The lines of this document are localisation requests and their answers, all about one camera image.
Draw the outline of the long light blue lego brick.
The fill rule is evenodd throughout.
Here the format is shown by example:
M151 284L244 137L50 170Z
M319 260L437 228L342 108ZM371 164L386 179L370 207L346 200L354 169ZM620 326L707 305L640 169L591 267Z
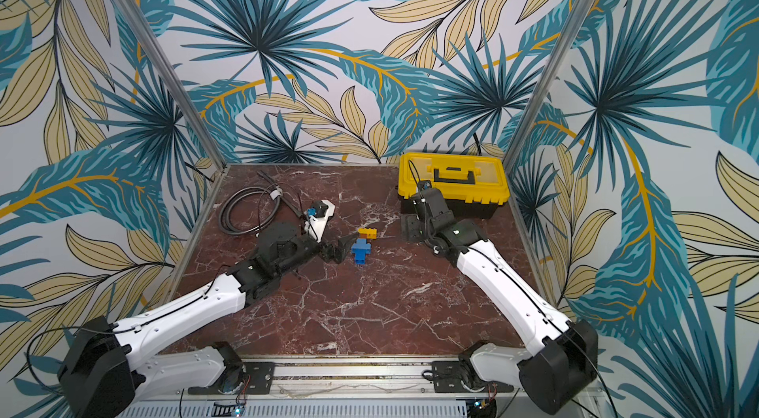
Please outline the long light blue lego brick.
M355 257L367 258L372 253L372 246L367 239L359 238L351 247L351 252Z

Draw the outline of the yellow lego brick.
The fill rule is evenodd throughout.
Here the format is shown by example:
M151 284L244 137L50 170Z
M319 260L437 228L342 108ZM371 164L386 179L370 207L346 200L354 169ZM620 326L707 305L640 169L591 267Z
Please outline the yellow lego brick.
M358 233L363 239L374 240L378 238L378 231L373 228L360 228Z

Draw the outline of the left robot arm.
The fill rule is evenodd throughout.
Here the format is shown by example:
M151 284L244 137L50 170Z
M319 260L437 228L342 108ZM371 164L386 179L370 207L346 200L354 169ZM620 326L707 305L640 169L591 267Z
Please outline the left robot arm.
M179 390L209 388L241 369L239 356L217 343L197 353L163 350L206 325L272 295L282 277L318 257L340 264L356 233L323 240L325 222L300 228L275 222L245 258L207 285L166 305L110 323L96 317L81 326L57 373L76 417L116 417L133 402Z

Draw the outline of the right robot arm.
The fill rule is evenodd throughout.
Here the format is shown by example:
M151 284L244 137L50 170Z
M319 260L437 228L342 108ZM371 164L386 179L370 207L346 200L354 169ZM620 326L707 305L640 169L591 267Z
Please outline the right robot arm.
M557 414L597 380L598 334L541 297L469 219L456 219L443 194L423 181L410 199L421 240L474 282L509 321L523 346L482 342L460 354L459 380L469 390L504 384L524 390L543 412Z

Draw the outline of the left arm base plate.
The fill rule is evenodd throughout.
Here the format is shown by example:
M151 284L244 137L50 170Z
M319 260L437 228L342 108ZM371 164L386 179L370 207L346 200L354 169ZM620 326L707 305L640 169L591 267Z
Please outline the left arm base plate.
M271 390L275 368L273 362L245 362L225 370L206 388L189 388L189 394L267 395Z

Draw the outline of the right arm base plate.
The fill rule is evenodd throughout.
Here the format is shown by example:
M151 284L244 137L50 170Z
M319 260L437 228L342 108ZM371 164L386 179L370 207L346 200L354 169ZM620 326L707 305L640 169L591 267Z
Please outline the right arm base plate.
M434 361L422 378L431 382L436 393L513 392L514 386L503 382L486 382L474 368L459 360Z

